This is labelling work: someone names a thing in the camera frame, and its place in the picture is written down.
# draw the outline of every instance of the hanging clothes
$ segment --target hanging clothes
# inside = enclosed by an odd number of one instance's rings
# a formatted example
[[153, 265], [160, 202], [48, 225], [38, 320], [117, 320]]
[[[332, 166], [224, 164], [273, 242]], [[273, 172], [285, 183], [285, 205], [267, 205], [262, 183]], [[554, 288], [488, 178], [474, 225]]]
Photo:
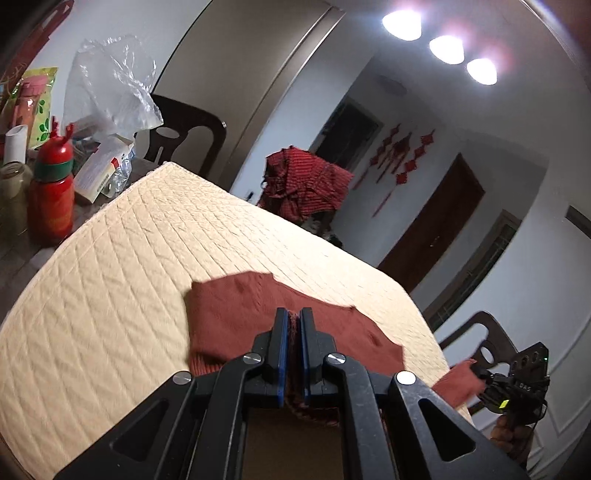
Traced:
[[258, 206], [293, 223], [317, 212], [336, 211], [353, 174], [316, 155], [291, 146], [267, 157]]

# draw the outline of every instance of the plastic bag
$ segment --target plastic bag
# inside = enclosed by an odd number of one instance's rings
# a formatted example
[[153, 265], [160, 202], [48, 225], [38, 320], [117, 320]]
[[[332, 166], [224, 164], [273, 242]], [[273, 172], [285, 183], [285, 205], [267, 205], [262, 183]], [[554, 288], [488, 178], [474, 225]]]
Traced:
[[98, 142], [110, 134], [133, 138], [140, 130], [162, 125], [150, 97], [155, 75], [156, 63], [136, 37], [85, 40], [68, 77], [62, 124], [94, 124], [88, 131]]

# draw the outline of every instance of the dark wooden chair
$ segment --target dark wooden chair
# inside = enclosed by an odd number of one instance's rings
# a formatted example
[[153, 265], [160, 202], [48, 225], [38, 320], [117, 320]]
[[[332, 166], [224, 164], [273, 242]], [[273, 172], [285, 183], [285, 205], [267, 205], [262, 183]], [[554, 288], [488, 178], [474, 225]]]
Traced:
[[[164, 125], [150, 130], [150, 146], [145, 159], [155, 162], [158, 152], [162, 148], [158, 165], [162, 165], [165, 161], [170, 161], [174, 150], [187, 138], [189, 130], [194, 127], [207, 127], [213, 133], [213, 143], [205, 156], [202, 166], [197, 172], [200, 177], [206, 178], [226, 139], [226, 124], [214, 114], [195, 106], [155, 94], [152, 94], [152, 98], [154, 103], [160, 108]], [[162, 127], [174, 130], [178, 133], [178, 137], [170, 138], [161, 135], [158, 133], [158, 129]]]
[[[513, 341], [511, 341], [509, 336], [503, 330], [503, 327], [501, 327], [499, 322], [497, 322], [488, 312], [475, 313], [470, 320], [445, 338], [445, 340], [441, 341], [439, 346], [442, 350], [445, 350], [476, 324], [484, 325], [488, 330], [488, 333], [486, 334], [486, 338], [480, 343], [480, 345], [478, 345], [476, 351], [470, 357], [476, 360], [476, 363], [482, 368], [494, 368], [501, 363], [511, 364], [511, 359], [517, 354], [517, 349], [515, 348], [515, 345], [513, 345]], [[489, 362], [482, 354], [483, 347], [491, 353], [492, 362]], [[468, 411], [470, 412], [470, 415], [474, 415], [483, 408], [484, 405], [482, 402], [478, 402], [471, 406]]]

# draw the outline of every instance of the red thermos bottle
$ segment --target red thermos bottle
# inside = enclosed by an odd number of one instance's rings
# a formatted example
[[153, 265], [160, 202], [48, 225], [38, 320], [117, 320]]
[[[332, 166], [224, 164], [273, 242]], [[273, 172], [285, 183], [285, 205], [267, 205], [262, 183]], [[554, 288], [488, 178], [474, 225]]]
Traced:
[[28, 229], [31, 238], [41, 245], [57, 245], [72, 232], [74, 214], [73, 147], [74, 126], [66, 136], [57, 135], [52, 118], [49, 140], [39, 149], [33, 180], [29, 187]]

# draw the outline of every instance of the red bottle cap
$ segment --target red bottle cap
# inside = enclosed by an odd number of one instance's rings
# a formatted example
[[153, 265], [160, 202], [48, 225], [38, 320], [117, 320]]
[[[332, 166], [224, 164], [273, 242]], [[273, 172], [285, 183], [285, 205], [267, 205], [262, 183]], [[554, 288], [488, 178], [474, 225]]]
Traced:
[[39, 149], [39, 155], [35, 161], [35, 179], [42, 182], [59, 181], [65, 179], [72, 172], [74, 148], [70, 138], [74, 133], [74, 125], [66, 127], [66, 134], [60, 137], [58, 122], [55, 117], [51, 119], [51, 133]]

